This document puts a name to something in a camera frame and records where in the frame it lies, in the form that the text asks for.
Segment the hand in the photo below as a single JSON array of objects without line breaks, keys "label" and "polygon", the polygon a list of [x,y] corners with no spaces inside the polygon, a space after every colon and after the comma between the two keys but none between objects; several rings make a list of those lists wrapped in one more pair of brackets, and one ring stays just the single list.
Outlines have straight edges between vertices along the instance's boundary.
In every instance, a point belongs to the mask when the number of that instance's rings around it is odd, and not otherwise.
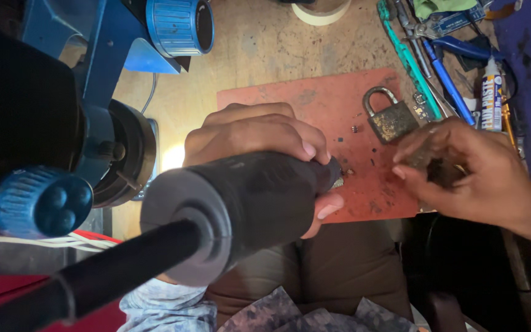
[{"label": "hand", "polygon": [[427,175],[405,165],[393,172],[417,198],[443,215],[517,230],[531,214],[531,180],[517,152],[502,133],[477,131],[448,118],[411,133],[399,144],[394,162],[413,154],[425,140],[433,157],[462,165],[470,174],[452,189],[427,181]]},{"label": "hand", "polygon": [[[230,104],[209,114],[201,128],[188,134],[183,166],[256,151],[281,152],[302,161],[315,159],[323,165],[331,159],[323,132],[297,120],[287,103]],[[313,224],[302,238],[315,236],[322,220],[342,207],[339,194],[327,192],[319,196]]]}]

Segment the blue tool handle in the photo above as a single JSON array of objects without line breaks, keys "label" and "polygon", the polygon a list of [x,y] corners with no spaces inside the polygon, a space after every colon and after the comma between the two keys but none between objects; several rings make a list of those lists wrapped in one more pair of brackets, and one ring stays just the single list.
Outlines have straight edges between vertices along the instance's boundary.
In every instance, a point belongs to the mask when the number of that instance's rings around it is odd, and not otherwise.
[{"label": "blue tool handle", "polygon": [[474,117],[468,110],[468,106],[466,106],[466,103],[462,99],[460,92],[458,92],[458,89],[456,89],[456,86],[454,85],[450,74],[448,74],[448,71],[444,67],[444,64],[435,56],[434,49],[432,48],[429,42],[424,41],[423,46],[427,51],[427,55],[430,58],[431,64],[434,65],[435,72],[438,74],[439,79],[442,81],[442,83],[444,83],[446,90],[452,97],[452,100],[454,101],[454,107],[456,107],[456,110],[458,110],[458,114],[468,124],[474,126]]},{"label": "blue tool handle", "polygon": [[[473,59],[488,60],[491,56],[490,49],[481,49],[479,47],[476,47],[475,45],[472,45],[469,42],[458,40],[452,37],[451,35],[434,39],[432,41],[432,44],[434,46],[440,46],[443,49],[446,49],[452,53],[461,54],[463,56]],[[496,49],[493,50],[493,57],[497,61],[502,61],[505,58],[503,54]]]}]

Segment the masking tape roll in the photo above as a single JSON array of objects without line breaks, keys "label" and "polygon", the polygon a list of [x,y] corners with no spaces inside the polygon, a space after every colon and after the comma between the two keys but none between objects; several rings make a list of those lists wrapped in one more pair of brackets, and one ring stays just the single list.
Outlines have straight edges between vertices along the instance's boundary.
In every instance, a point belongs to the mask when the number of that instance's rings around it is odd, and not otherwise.
[{"label": "masking tape roll", "polygon": [[326,26],[340,19],[348,11],[351,2],[352,0],[347,0],[330,12],[315,12],[306,9],[301,4],[292,4],[292,10],[299,19],[311,26]]}]

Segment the blue screwdriver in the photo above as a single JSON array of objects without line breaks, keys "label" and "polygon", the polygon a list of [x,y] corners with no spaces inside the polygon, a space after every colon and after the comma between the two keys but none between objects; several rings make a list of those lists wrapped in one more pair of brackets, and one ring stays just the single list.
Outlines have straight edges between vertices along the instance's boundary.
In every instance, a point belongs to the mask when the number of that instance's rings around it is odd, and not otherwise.
[{"label": "blue screwdriver", "polygon": [[450,74],[448,74],[448,71],[444,67],[444,64],[435,55],[434,48],[428,41],[424,41],[423,46],[427,51],[427,55],[430,58],[431,64],[434,66],[436,74],[438,74],[439,79],[442,81],[444,87],[446,87],[446,90],[452,97],[452,100],[454,101],[454,107],[456,108],[456,111],[458,111],[458,115],[460,115],[460,117],[462,117],[468,124],[474,126],[475,121],[472,113],[470,113],[468,110],[468,106],[466,106],[466,103],[462,99],[460,92],[458,92],[458,89],[456,89],[456,86],[454,85]]}]

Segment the rusty padlock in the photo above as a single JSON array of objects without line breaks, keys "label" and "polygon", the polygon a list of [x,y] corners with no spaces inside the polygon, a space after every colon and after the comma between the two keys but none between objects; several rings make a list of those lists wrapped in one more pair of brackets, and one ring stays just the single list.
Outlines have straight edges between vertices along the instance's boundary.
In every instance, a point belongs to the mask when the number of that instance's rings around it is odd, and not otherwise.
[{"label": "rusty padlock", "polygon": [[[375,92],[382,92],[387,95],[392,105],[374,112],[370,106],[370,96]],[[407,107],[404,101],[397,102],[395,94],[383,86],[375,86],[364,94],[362,99],[364,108],[370,114],[368,123],[378,136],[382,144],[388,144],[400,136],[419,128],[417,120]]]}]

